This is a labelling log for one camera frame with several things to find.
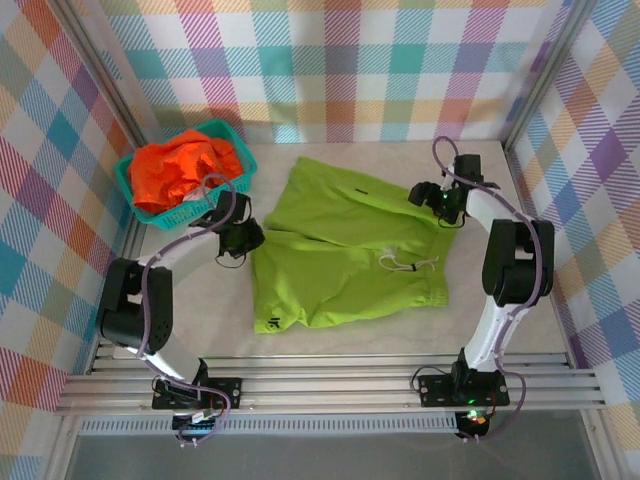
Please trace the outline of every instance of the orange cloth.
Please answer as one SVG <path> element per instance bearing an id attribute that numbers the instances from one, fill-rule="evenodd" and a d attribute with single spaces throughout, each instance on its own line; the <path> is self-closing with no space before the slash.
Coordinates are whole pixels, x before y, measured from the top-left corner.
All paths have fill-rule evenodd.
<path id="1" fill-rule="evenodd" d="M 221 173 L 229 180 L 244 173 L 228 141 L 187 130 L 167 143 L 146 145 L 136 151 L 129 165 L 133 204 L 145 212 L 162 213 L 180 205 L 210 173 Z M 207 187 L 222 183 L 212 178 Z"/>

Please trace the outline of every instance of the plaid wall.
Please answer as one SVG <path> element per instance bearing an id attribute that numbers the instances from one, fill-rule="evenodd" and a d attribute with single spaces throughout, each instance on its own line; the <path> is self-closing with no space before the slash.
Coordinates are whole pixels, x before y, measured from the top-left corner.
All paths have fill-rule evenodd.
<path id="1" fill-rule="evenodd" d="M 127 140 L 45 0 L 0 0 L 0 478 L 34 478 L 129 209 Z"/>
<path id="2" fill-rule="evenodd" d="M 600 0 L 515 153 L 562 321 L 640 475 L 640 1 Z"/>
<path id="3" fill-rule="evenodd" d="M 149 124 L 220 116 L 269 143 L 504 136 L 572 1 L 100 4 Z"/>
<path id="4" fill-rule="evenodd" d="M 154 131 L 150 128 L 147 117 L 143 115 L 140 110 L 139 100 L 136 95 L 133 94 L 129 85 L 124 80 L 122 72 L 113 60 L 113 56 L 111 55 L 111 52 L 109 52 L 109 49 L 107 48 L 104 40 L 102 39 L 102 37 L 100 37 L 100 35 L 96 33 L 98 26 L 96 25 L 94 19 L 89 15 L 87 6 L 85 5 L 85 0 L 70 0 L 70 3 L 73 6 L 78 17 L 83 22 L 85 31 L 89 34 L 96 50 L 102 55 L 103 64 L 107 67 L 107 70 L 111 74 L 112 80 L 116 84 L 120 95 L 129 108 L 129 111 L 135 118 L 137 126 L 140 129 L 141 133 L 146 139 L 150 141 L 153 140 Z"/>

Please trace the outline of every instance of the black mounting plate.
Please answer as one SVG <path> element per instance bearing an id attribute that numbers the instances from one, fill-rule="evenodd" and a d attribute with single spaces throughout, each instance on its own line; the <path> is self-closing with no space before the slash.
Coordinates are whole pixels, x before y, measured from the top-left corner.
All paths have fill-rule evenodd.
<path id="1" fill-rule="evenodd" d="M 205 378 L 201 381 L 201 385 L 221 390 L 229 396 L 232 410 L 240 408 L 240 397 L 242 396 L 241 378 Z M 186 398 L 180 393 L 188 393 L 188 390 L 176 389 L 162 380 L 156 381 L 154 390 L 151 402 L 153 410 L 200 410 L 210 408 L 212 397 L 214 409 L 221 410 L 225 408 L 225 402 L 219 395 L 202 392 L 199 399 Z"/>
<path id="2" fill-rule="evenodd" d="M 418 391 L 420 404 L 423 407 L 493 407 L 494 400 L 487 393 L 486 388 L 473 390 L 471 381 L 467 384 L 464 399 L 456 398 L 454 394 L 453 377 L 451 375 L 421 375 L 418 377 Z M 509 392 L 504 377 L 500 377 L 496 388 L 493 389 L 495 406 L 509 405 Z"/>

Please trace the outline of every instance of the white drawstring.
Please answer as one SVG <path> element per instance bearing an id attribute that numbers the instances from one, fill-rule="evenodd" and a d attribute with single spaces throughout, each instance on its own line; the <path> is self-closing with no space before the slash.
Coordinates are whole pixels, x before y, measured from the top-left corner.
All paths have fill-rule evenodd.
<path id="1" fill-rule="evenodd" d="M 390 267 L 388 265 L 385 265 L 384 261 L 387 260 L 387 259 L 391 260 L 395 266 L 394 267 Z M 425 265 L 430 265 L 431 266 L 431 270 L 433 270 L 435 272 L 436 266 L 435 266 L 434 263 L 437 262 L 438 260 L 440 260 L 439 256 L 435 257 L 435 258 L 430 258 L 428 260 L 421 260 L 419 262 L 412 263 L 410 265 L 406 265 L 404 263 L 399 263 L 396 260 L 396 254 L 395 254 L 394 250 L 385 249 L 385 253 L 384 253 L 384 255 L 382 255 L 380 257 L 380 260 L 378 260 L 378 263 L 380 264 L 380 266 L 382 268 L 384 268 L 385 270 L 389 270 L 391 272 L 415 272 L 419 268 L 424 267 Z"/>

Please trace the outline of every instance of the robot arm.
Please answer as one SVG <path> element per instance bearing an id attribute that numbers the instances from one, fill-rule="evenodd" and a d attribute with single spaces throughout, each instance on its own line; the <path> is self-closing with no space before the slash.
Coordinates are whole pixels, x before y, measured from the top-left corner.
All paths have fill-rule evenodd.
<path id="1" fill-rule="evenodd" d="M 156 255 L 137 260 L 118 258 L 107 271 L 98 308 L 97 325 L 100 333 L 116 345 L 122 346 L 168 378 L 191 385 L 205 385 L 207 368 L 204 361 L 185 348 L 173 333 L 173 291 L 175 286 L 201 265 L 225 254 L 240 258 L 264 242 L 262 229 L 251 218 L 251 200 L 237 193 L 233 214 L 220 227 L 213 225 L 223 219 L 231 208 L 231 193 L 223 191 L 215 210 L 193 222 L 185 236 L 190 237 L 155 260 L 149 270 L 148 300 L 151 310 L 149 343 L 141 347 L 144 320 L 141 308 L 142 272 Z M 249 207 L 249 216 L 245 219 Z M 196 395 L 195 391 L 181 392 L 181 397 Z"/>
<path id="2" fill-rule="evenodd" d="M 460 351 L 451 374 L 446 379 L 437 375 L 419 377 L 421 401 L 423 406 L 507 405 L 506 384 L 496 358 L 530 308 L 551 291 L 553 225 L 529 219 L 540 244 L 542 278 L 537 297 L 523 308 L 536 283 L 537 258 L 531 232 L 492 194 L 498 186 L 484 182 L 478 155 L 458 155 L 448 170 L 473 183 L 451 182 L 449 176 L 442 186 L 419 183 L 411 190 L 409 201 L 418 206 L 426 204 L 450 224 L 456 224 L 461 214 L 468 215 L 489 233 L 482 269 L 482 285 L 487 297 L 476 331 Z"/>

